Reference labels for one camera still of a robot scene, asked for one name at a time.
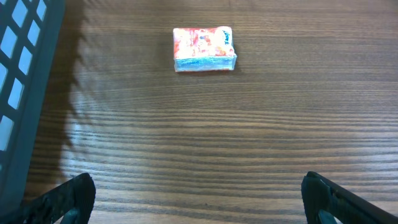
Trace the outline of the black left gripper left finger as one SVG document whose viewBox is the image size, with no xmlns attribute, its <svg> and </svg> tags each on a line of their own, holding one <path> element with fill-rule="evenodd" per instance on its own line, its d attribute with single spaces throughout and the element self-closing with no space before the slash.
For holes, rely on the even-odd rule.
<svg viewBox="0 0 398 224">
<path fill-rule="evenodd" d="M 96 187 L 82 173 L 46 192 L 31 203 L 1 216 L 1 224 L 87 224 L 94 207 Z"/>
</svg>

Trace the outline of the small red white box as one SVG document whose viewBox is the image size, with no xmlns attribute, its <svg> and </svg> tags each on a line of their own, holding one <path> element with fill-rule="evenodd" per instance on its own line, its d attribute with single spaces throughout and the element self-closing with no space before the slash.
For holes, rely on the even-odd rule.
<svg viewBox="0 0 398 224">
<path fill-rule="evenodd" d="M 234 70 L 237 55 L 232 28 L 175 28 L 173 38 L 176 72 Z"/>
</svg>

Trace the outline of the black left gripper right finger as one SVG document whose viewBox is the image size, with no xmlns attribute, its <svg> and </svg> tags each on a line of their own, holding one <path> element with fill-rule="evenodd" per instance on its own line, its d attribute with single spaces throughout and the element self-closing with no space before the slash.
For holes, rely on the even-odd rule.
<svg viewBox="0 0 398 224">
<path fill-rule="evenodd" d="M 395 224 L 397 217 L 310 171 L 303 178 L 301 193 L 308 224 Z"/>
</svg>

